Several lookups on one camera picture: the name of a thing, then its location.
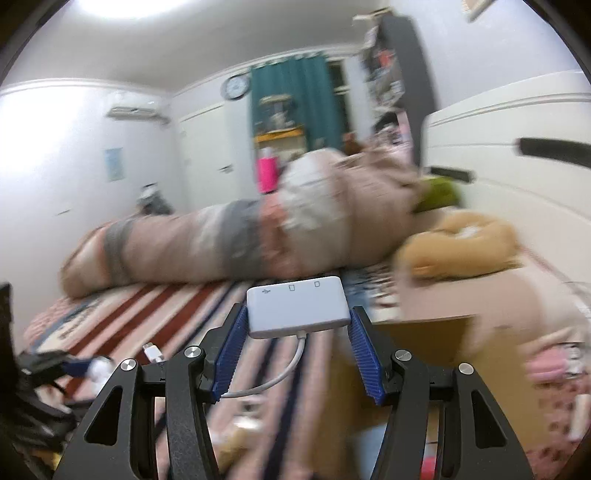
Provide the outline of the dark tall bookshelf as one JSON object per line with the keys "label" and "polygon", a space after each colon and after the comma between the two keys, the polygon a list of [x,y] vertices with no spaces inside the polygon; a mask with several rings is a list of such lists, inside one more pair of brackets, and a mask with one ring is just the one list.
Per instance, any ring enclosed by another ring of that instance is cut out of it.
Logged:
{"label": "dark tall bookshelf", "polygon": [[354,20],[368,24],[360,54],[376,117],[374,130],[383,130],[394,119],[406,125],[413,162],[421,166],[423,125],[438,110],[438,103],[414,22],[390,8],[358,15]]}

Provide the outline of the white door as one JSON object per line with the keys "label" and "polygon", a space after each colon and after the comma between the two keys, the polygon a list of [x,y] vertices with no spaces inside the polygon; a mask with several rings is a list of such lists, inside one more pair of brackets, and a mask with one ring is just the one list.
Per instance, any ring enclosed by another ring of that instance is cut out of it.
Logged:
{"label": "white door", "polygon": [[222,104],[181,118],[179,140],[193,210],[245,199]]}

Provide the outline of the white cream stick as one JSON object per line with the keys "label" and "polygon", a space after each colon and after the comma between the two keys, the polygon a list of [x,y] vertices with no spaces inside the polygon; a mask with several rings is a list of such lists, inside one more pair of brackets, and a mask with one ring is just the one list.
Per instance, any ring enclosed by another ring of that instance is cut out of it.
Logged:
{"label": "white cream stick", "polygon": [[568,432],[570,442],[580,441],[585,435],[589,398],[588,394],[577,395],[575,398]]}

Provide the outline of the round wall clock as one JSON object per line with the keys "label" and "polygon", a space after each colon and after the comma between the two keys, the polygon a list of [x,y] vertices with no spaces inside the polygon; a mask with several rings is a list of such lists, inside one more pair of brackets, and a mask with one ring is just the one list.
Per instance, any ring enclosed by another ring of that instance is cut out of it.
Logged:
{"label": "round wall clock", "polygon": [[221,87],[221,93],[225,100],[238,101],[248,95],[250,91],[250,78],[248,74],[236,74],[228,77]]}

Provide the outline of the pink spray bottle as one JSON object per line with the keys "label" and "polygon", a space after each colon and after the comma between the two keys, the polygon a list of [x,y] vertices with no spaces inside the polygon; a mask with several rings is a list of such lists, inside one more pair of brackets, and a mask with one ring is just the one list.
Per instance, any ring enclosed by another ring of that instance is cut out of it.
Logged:
{"label": "pink spray bottle", "polygon": [[259,151],[256,168],[259,192],[266,195],[276,191],[280,178],[280,160],[273,148],[263,147]]}

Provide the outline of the yellow shelf with figurine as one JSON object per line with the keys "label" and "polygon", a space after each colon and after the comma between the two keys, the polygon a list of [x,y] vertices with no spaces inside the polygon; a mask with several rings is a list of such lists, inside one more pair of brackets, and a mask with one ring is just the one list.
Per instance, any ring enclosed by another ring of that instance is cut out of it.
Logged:
{"label": "yellow shelf with figurine", "polygon": [[307,151],[305,129],[296,118],[293,96],[270,95],[259,100],[254,142],[259,157],[276,157],[281,164],[296,160]]}

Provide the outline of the teal curtain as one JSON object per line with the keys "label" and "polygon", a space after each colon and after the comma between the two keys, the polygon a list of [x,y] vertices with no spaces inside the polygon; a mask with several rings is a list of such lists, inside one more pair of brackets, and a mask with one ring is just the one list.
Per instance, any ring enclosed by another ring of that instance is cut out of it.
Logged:
{"label": "teal curtain", "polygon": [[298,125],[304,126],[308,149],[322,139],[325,147],[342,147],[345,133],[342,115],[335,99],[327,57],[322,54],[290,56],[276,63],[250,68],[250,117],[252,132],[263,124],[259,100],[271,95],[291,96],[291,113]]}

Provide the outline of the tan plush toy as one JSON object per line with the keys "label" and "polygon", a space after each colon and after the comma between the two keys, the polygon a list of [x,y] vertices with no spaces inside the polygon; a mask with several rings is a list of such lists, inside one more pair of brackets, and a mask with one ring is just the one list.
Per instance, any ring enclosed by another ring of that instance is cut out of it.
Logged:
{"label": "tan plush toy", "polygon": [[518,267],[520,242],[509,222],[458,210],[410,237],[394,261],[419,280],[472,278]]}

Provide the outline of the pink polka dot cloth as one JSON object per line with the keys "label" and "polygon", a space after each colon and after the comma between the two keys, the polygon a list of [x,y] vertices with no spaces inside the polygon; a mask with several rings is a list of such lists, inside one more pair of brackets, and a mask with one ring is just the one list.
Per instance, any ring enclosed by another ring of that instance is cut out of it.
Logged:
{"label": "pink polka dot cloth", "polygon": [[546,440],[526,451],[535,479],[555,479],[575,452],[580,441],[570,441],[569,433],[575,400],[590,393],[590,376],[578,377],[535,386],[544,413]]}

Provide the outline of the white air conditioner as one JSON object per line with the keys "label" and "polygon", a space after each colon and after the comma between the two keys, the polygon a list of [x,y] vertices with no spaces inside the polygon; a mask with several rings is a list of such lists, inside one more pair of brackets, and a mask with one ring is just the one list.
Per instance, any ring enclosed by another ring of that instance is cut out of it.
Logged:
{"label": "white air conditioner", "polygon": [[118,120],[142,120],[142,121],[158,121],[163,124],[170,122],[170,119],[163,115],[159,110],[154,108],[144,107],[129,107],[129,106],[114,106],[107,112],[106,116]]}

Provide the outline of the striped fleece blanket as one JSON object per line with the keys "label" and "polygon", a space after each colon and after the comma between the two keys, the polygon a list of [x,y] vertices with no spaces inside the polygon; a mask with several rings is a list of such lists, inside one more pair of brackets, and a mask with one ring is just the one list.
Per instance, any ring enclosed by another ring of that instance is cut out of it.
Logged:
{"label": "striped fleece blanket", "polygon": [[[349,305],[363,305],[373,320],[398,316],[396,283],[390,267],[342,270]],[[106,291],[90,300],[62,297],[38,314],[24,334],[31,352],[64,350],[73,356],[110,357],[114,362],[135,357],[146,364],[142,346],[149,342],[170,358],[180,347],[199,343],[207,330],[217,327],[233,304],[245,299],[252,282],[214,282],[204,285],[139,285]],[[297,340],[248,340],[242,350],[231,389],[262,384],[283,370],[296,350]],[[353,380],[363,385],[353,359],[349,360],[346,331],[308,336],[304,356],[294,374],[263,395],[259,432],[228,479],[358,479],[349,435],[329,433],[327,394],[339,374],[351,366]],[[353,387],[346,380],[345,387]],[[215,447],[225,440],[228,427],[243,412],[247,399],[222,400],[208,413]],[[158,479],[171,479],[163,399],[155,401]]]}

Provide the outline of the white usb adapter hub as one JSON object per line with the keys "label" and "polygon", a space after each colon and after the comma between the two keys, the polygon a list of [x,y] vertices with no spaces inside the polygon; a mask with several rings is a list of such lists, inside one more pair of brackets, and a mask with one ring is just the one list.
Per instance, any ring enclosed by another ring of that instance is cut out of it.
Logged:
{"label": "white usb adapter hub", "polygon": [[[349,325],[351,315],[342,281],[337,276],[267,284],[249,288],[245,302],[236,303],[221,326],[205,334],[188,350],[202,360],[197,388],[204,401],[259,395],[273,388],[297,369],[308,335]],[[283,371],[273,379],[242,391],[229,386],[247,338],[278,339],[294,336],[297,347]]]}

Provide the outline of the rolled pink grey quilt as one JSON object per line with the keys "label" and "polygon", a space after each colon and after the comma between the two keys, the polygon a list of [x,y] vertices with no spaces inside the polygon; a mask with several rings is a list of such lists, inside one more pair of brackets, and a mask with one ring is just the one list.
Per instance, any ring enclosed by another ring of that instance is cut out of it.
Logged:
{"label": "rolled pink grey quilt", "polygon": [[94,229],[65,261],[61,287],[81,298],[134,283],[290,280],[373,265],[410,236],[424,192],[394,147],[311,151],[259,199]]}

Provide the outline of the pink pouch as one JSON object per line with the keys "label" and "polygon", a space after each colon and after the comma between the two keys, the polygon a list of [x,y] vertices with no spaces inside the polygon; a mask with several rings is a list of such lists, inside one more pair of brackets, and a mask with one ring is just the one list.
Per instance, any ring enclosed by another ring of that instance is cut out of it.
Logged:
{"label": "pink pouch", "polygon": [[528,378],[535,384],[560,383],[586,373],[582,343],[559,343],[536,354],[525,365]]}

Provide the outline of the pink ribbed pillow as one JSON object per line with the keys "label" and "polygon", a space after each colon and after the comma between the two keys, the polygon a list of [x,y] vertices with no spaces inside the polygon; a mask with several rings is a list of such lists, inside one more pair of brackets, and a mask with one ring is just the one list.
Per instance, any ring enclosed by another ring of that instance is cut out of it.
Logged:
{"label": "pink ribbed pillow", "polygon": [[401,318],[471,316],[462,351],[479,351],[498,328],[522,345],[556,332],[584,336],[588,322],[563,282],[534,263],[480,277],[430,282],[394,270]]}

